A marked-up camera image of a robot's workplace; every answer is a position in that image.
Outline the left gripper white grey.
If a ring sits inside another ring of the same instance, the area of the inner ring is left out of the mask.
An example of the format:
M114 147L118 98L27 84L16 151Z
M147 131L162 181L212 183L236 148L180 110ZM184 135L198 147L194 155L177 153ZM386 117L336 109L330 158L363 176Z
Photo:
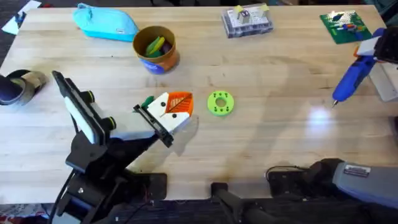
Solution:
M128 114L102 117L91 91L81 93L81 130L92 144L105 145L112 138L124 141L147 139L153 135L169 147L172 132L185 124L193 113L193 93L165 92L158 98L149 96Z

